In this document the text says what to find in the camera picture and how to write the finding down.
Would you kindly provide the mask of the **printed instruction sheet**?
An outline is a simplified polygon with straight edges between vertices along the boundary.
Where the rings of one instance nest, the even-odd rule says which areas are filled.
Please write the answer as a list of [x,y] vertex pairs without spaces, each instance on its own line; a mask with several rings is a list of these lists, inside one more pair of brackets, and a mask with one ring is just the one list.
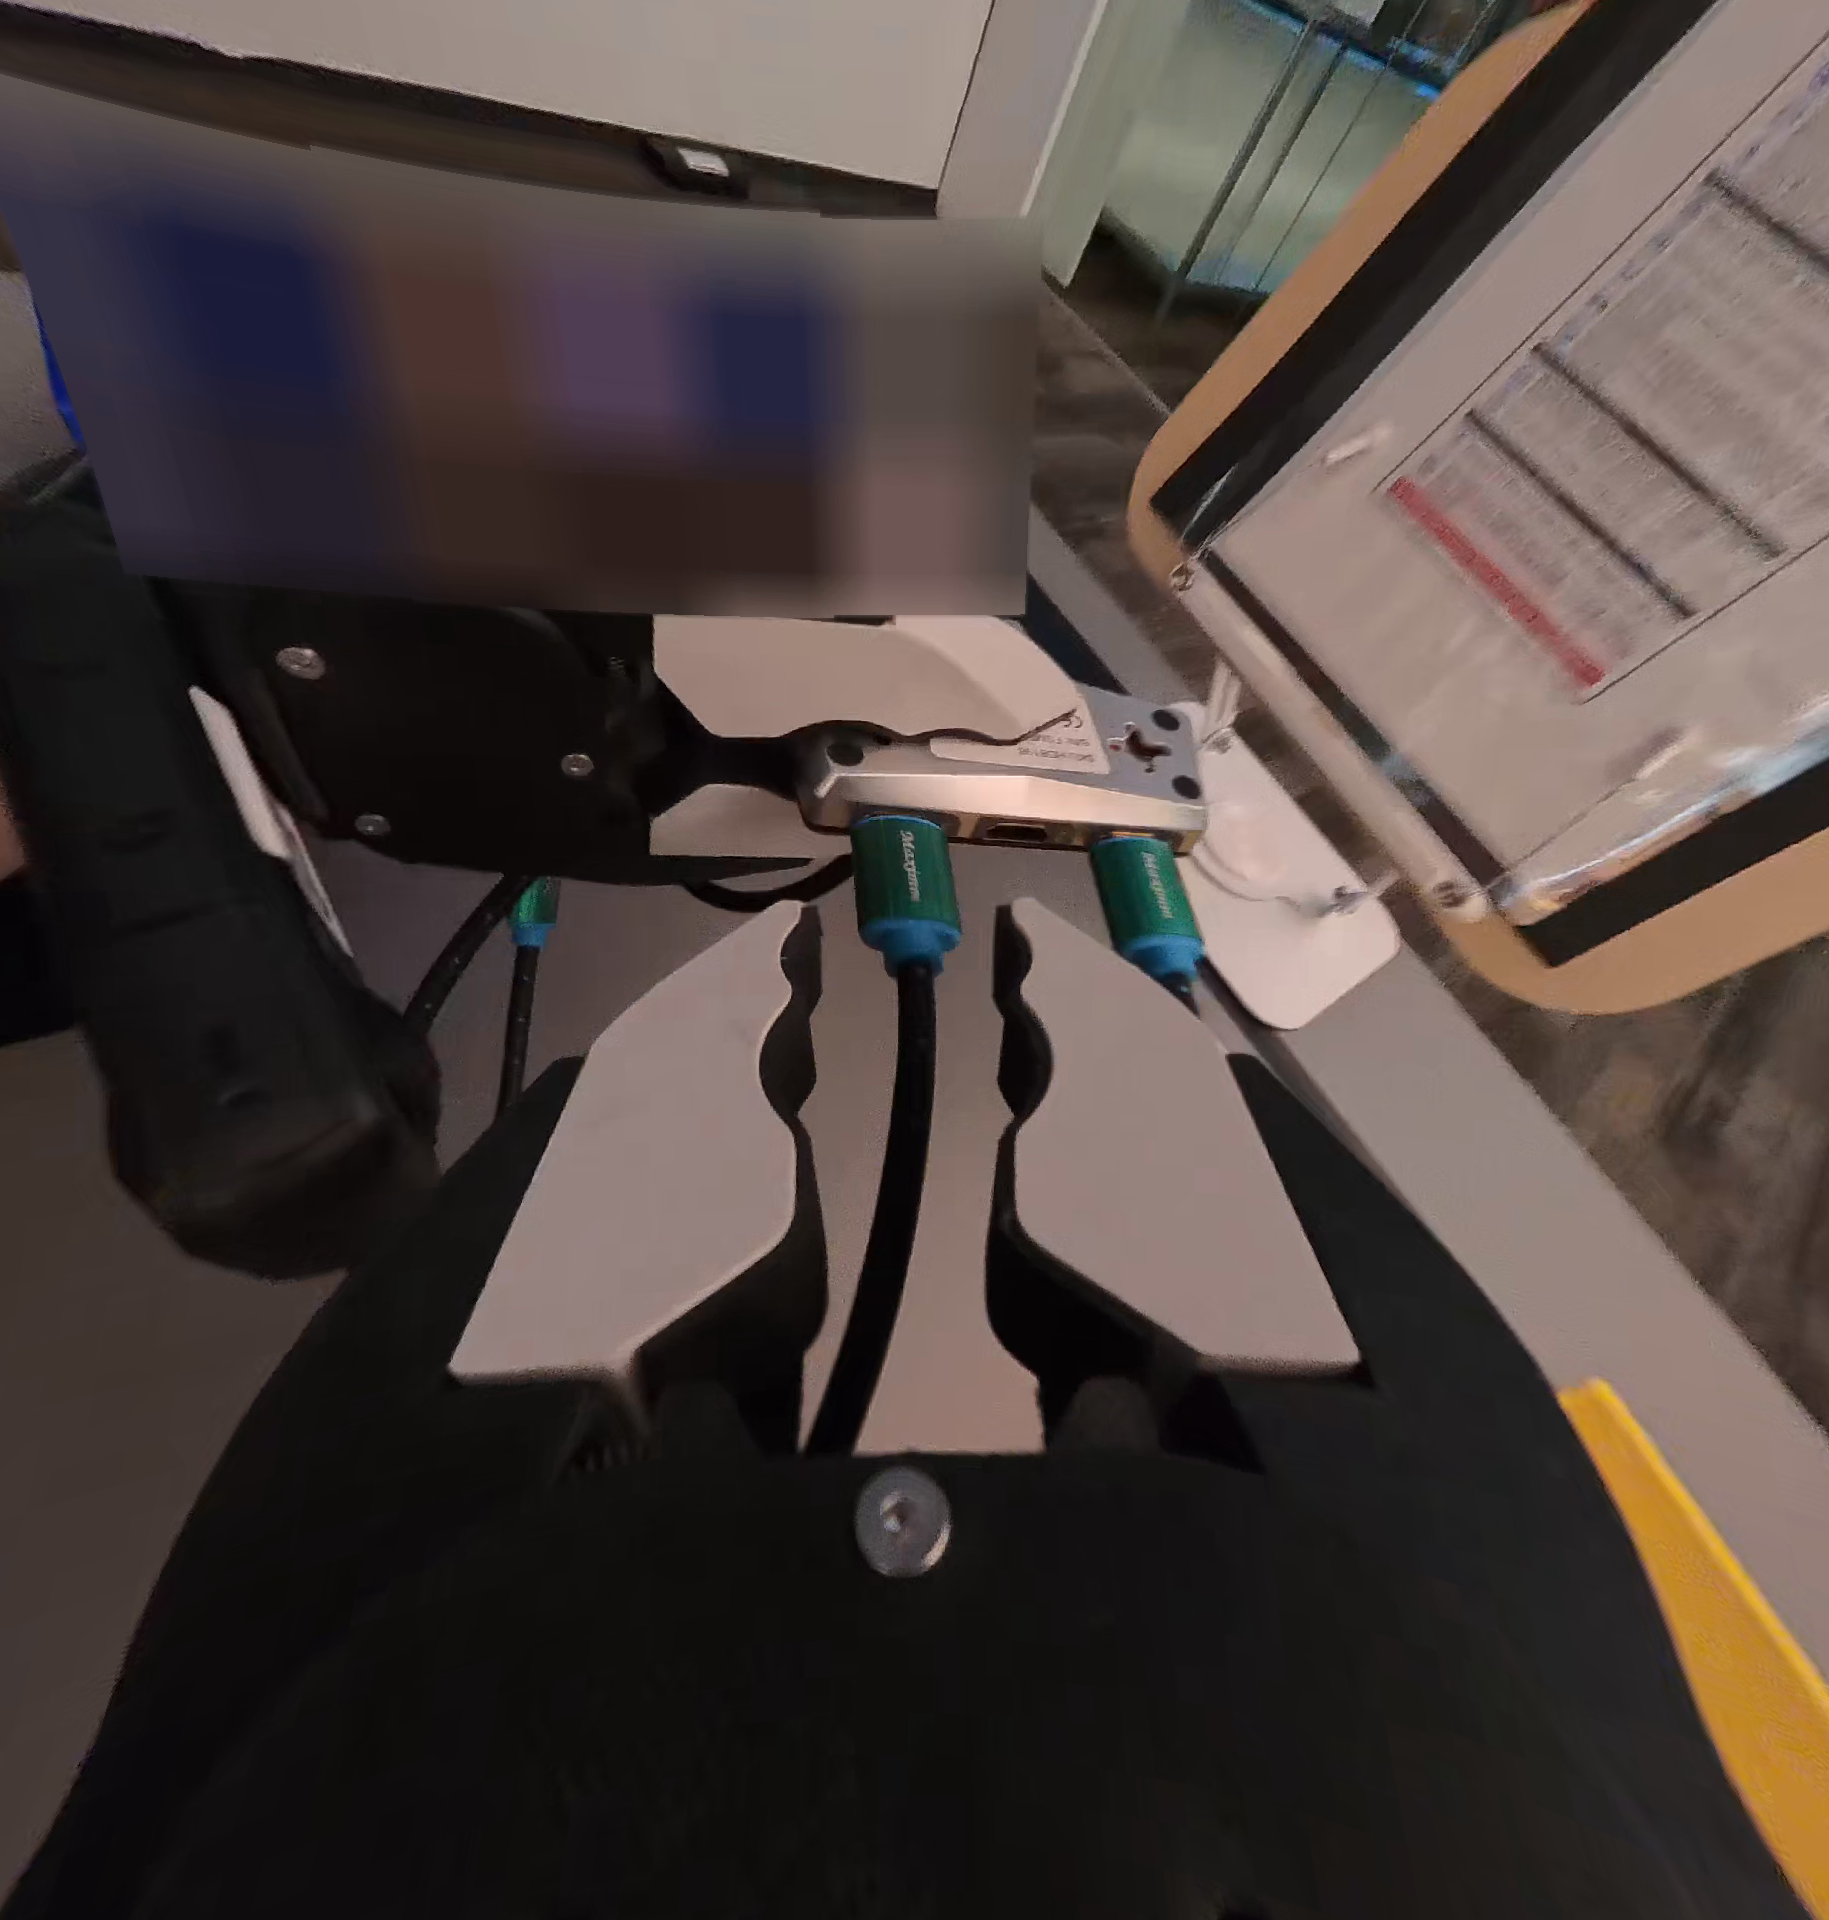
[[1829,5],[1708,8],[1197,576],[1520,928],[1827,827]]

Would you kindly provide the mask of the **yellow plastic bin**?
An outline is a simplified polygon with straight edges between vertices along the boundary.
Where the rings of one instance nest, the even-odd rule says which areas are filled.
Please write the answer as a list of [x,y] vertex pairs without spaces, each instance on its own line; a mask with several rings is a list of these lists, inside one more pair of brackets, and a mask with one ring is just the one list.
[[1557,1392],[1662,1604],[1731,1784],[1810,1915],[1829,1917],[1829,1682],[1604,1379]]

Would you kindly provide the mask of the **white metal base plate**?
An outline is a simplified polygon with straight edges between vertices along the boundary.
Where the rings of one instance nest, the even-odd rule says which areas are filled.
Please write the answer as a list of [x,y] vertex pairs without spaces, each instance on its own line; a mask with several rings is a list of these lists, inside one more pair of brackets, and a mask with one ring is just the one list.
[[1307,1027],[1400,953],[1397,921],[1236,732],[1176,712],[1209,809],[1177,864],[1209,969],[1265,1027]]

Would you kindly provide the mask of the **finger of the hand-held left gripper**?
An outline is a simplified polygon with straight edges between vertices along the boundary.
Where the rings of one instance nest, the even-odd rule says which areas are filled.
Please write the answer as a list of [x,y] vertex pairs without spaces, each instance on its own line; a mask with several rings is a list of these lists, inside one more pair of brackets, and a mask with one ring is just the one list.
[[657,614],[653,669],[700,728],[736,740],[864,728],[1018,742],[1081,702],[1075,681],[998,614]]
[[687,860],[824,860],[826,834],[796,794],[745,782],[707,782],[653,816],[650,851]]

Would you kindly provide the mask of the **silver HDMI switch box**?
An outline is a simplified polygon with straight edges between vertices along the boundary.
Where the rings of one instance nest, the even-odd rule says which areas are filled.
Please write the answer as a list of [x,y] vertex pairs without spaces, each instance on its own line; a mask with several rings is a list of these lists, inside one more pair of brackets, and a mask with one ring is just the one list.
[[1085,852],[1147,838],[1188,852],[1211,823],[1181,707],[1084,686],[1069,712],[1011,743],[822,730],[805,740],[796,771],[805,823],[836,834],[908,816],[952,844]]

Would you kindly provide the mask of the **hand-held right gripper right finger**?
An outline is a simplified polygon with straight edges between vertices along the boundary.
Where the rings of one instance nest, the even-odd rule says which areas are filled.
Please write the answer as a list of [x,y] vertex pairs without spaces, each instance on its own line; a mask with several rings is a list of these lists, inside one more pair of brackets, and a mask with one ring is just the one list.
[[1234,1057],[1039,900],[998,913],[990,1319],[1039,1379],[1360,1362]]

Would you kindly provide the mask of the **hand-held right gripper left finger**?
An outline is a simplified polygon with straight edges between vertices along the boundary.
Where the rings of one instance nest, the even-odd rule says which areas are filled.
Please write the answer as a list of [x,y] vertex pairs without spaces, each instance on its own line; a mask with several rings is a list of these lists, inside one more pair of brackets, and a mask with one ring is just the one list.
[[781,903],[669,972],[592,1043],[454,1345],[463,1382],[646,1385],[692,1311],[820,1224],[798,1112],[820,995],[814,908]]

